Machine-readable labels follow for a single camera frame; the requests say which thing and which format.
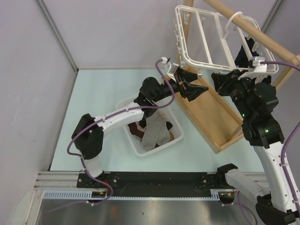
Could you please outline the wooden drying rack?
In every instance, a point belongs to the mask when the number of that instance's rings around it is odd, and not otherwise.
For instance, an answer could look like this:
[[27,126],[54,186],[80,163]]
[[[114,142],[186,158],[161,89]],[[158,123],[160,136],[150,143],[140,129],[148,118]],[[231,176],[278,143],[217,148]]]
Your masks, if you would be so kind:
[[[194,7],[193,4],[193,1],[186,0],[182,5]],[[213,12],[220,13],[227,19],[236,13],[218,0],[211,0],[208,4],[214,7]],[[234,18],[233,23],[251,35],[258,43],[270,50],[274,58],[279,57],[285,62],[299,65],[300,57],[298,55],[294,55],[279,43],[263,34],[260,28],[255,28],[242,19],[241,16]],[[216,93],[212,85],[204,78],[205,74],[210,74],[215,71],[210,69],[198,69],[188,64],[183,65],[180,62],[179,53],[177,60],[180,66],[190,72],[198,72],[198,70],[201,70],[202,78],[196,80],[195,83],[209,88],[208,91],[194,101],[185,100],[180,95],[175,96],[180,108],[203,135],[206,142],[216,153],[219,153],[242,139],[242,117],[225,99]]]

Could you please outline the white corner clip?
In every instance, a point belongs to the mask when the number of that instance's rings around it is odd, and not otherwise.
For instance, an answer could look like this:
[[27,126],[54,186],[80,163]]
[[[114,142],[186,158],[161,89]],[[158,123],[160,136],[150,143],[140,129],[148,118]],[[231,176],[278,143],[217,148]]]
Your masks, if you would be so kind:
[[202,71],[201,70],[198,70],[198,72],[197,72],[197,78],[198,79],[201,79],[202,78]]

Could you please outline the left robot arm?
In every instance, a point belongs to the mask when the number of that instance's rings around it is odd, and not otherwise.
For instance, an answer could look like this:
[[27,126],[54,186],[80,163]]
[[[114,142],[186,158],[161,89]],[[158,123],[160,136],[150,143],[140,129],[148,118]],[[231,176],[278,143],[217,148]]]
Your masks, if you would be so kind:
[[193,101],[209,89],[206,86],[192,84],[197,80],[197,74],[180,67],[175,70],[174,78],[167,79],[165,76],[162,78],[164,82],[159,83],[156,78],[147,77],[139,89],[137,98],[119,111],[99,117],[85,114],[79,120],[71,136],[71,144],[79,150],[77,156],[88,174],[87,182],[93,187],[101,186],[104,181],[98,156],[107,134],[114,129],[152,116],[161,108],[157,102],[167,97],[174,98],[176,93],[188,101]]

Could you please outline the brown striped socks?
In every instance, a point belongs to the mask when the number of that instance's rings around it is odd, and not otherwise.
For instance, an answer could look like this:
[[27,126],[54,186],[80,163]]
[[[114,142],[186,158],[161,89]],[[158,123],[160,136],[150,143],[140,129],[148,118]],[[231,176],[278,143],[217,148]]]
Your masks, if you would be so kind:
[[127,125],[132,135],[138,137],[140,140],[143,138],[145,129],[142,128],[138,122],[133,122]]

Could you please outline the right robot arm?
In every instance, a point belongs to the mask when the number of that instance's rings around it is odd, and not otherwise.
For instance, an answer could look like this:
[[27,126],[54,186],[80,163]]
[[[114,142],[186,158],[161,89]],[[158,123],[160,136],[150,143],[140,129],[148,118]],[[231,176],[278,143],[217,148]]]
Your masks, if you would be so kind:
[[244,138],[254,148],[264,169],[269,189],[258,185],[235,165],[218,168],[216,182],[221,188],[233,186],[255,204],[259,218],[266,225],[289,225],[300,216],[299,191],[289,171],[284,152],[284,135],[280,124],[272,116],[278,105],[276,88],[271,77],[261,82],[242,77],[243,72],[233,70],[226,75],[212,73],[215,91],[232,99],[243,118]]

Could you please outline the white clip hanger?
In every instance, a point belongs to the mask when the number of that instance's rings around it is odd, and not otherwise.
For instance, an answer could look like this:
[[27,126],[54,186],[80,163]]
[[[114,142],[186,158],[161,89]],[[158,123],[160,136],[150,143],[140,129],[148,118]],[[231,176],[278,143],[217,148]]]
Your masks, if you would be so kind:
[[233,23],[233,19],[238,16],[259,28],[255,19],[244,16],[242,12],[237,12],[227,19],[217,12],[178,5],[175,8],[174,32],[181,64],[222,72],[247,70],[248,67],[237,67],[234,63],[241,46],[248,60],[254,57],[245,38],[255,41],[252,51],[257,51],[258,57],[274,61],[270,50]]

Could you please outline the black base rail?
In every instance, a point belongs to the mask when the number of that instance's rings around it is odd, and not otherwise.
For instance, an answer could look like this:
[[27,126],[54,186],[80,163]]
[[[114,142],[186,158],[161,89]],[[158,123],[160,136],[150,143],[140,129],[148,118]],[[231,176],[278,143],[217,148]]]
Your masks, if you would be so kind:
[[235,192],[220,175],[208,172],[104,172],[114,197],[200,198],[212,191]]

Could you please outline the white plastic basket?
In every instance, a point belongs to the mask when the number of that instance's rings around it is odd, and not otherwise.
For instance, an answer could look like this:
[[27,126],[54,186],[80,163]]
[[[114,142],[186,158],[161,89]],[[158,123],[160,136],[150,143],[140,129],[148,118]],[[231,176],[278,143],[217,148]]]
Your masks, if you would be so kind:
[[166,143],[165,145],[162,146],[156,145],[156,147],[153,150],[145,150],[144,147],[142,146],[142,139],[136,135],[133,135],[128,125],[123,127],[125,134],[129,140],[129,143],[133,149],[133,152],[139,157],[144,157],[150,154],[154,154],[167,147],[170,147],[171,145],[174,145],[178,141],[182,140],[184,136],[179,121],[176,119],[171,108],[169,106],[166,108],[162,108],[160,109],[160,112],[166,117],[167,121],[170,122],[170,124],[172,125],[172,127],[169,129],[171,139],[170,142]]

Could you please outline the black hanging socks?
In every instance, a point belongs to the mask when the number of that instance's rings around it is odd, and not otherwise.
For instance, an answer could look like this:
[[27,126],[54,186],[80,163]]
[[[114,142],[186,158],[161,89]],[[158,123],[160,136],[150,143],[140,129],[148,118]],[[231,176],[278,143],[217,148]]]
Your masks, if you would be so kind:
[[[250,39],[245,38],[245,41],[246,41],[246,43],[247,43],[247,45],[248,45],[248,47],[249,47],[249,49],[252,53],[252,56],[259,56],[257,51],[252,51],[252,48],[255,44],[255,41],[252,38],[250,38]],[[241,46],[240,51],[239,51],[234,63],[239,68],[247,68],[248,67],[248,58],[246,56],[246,53],[245,53],[245,50],[244,50],[243,46]],[[271,76],[270,75],[267,76],[266,78],[264,78],[262,80],[262,82],[271,84]]]

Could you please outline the grey socks pair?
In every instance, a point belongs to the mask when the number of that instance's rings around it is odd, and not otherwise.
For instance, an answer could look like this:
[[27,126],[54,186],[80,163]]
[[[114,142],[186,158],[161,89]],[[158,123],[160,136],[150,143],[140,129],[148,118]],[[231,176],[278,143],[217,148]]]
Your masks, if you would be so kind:
[[142,146],[146,150],[152,150],[156,145],[162,146],[171,139],[167,129],[167,120],[158,112],[146,119],[146,128],[142,138]]

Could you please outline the black striped socks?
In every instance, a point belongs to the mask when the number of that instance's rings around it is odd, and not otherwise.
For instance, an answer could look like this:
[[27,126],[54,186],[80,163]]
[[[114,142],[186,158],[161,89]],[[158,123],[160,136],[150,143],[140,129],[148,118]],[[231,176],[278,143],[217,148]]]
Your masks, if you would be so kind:
[[[141,120],[141,121],[137,122],[137,125],[139,125],[143,129],[146,129],[146,126],[147,126],[146,120]],[[173,127],[173,124],[171,122],[167,121],[166,127],[168,130],[170,130]]]

